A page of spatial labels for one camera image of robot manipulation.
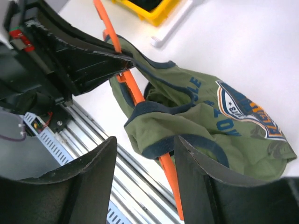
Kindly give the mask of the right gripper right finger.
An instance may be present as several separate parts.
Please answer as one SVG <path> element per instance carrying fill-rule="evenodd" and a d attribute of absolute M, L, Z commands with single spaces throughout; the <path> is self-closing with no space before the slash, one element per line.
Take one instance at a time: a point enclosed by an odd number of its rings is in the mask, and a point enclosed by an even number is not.
<path fill-rule="evenodd" d="M 174 140 L 179 190 L 187 224 L 278 224 L 274 185 L 241 175 Z"/>

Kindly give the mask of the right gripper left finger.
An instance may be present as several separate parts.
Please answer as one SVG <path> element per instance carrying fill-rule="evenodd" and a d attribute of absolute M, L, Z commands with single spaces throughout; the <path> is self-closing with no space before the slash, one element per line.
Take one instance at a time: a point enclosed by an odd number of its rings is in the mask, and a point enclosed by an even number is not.
<path fill-rule="evenodd" d="M 20 203 L 20 224 L 104 224 L 116 163 L 117 140 L 110 137 L 92 151 L 28 178 Z"/>

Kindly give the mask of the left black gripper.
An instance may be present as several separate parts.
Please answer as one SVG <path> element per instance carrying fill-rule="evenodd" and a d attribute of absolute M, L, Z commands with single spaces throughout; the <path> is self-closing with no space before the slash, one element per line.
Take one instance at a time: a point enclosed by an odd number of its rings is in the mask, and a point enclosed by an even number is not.
<path fill-rule="evenodd" d="M 0 3 L 1 107 L 71 105 L 134 67 L 130 53 L 78 30 L 44 0 Z"/>

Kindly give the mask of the orange plastic hanger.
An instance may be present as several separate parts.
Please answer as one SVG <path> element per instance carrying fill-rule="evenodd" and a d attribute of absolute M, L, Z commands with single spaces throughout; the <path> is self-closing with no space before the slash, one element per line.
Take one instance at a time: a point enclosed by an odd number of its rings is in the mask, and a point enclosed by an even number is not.
<path fill-rule="evenodd" d="M 106 29 L 103 31 L 103 37 L 105 38 L 106 36 L 110 36 L 114 46 L 114 50 L 116 51 L 116 53 L 121 53 L 121 44 L 102 2 L 100 0 L 94 0 L 93 3 L 99 14 L 99 17 L 103 20 L 106 27 Z M 127 85 L 128 91 L 135 105 L 145 100 L 131 71 L 127 70 L 121 73 L 117 76 L 117 80 L 119 83 L 125 83 Z M 171 156 L 169 155 L 169 153 L 166 153 L 160 156 L 158 159 L 173 192 L 179 218 L 183 221 L 184 214 L 179 192 L 178 177 Z"/>

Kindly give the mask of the green tank top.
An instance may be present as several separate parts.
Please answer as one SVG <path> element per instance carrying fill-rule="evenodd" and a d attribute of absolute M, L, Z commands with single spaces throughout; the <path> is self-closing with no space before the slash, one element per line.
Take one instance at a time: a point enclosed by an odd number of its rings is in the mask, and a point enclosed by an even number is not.
<path fill-rule="evenodd" d="M 268 113 L 218 77 L 173 61 L 152 61 L 125 38 L 118 39 L 148 80 L 145 100 L 138 104 L 124 83 L 114 77 L 109 81 L 137 154 L 150 160 L 173 155 L 174 139 L 181 136 L 223 166 L 263 181 L 278 179 L 297 158 Z"/>

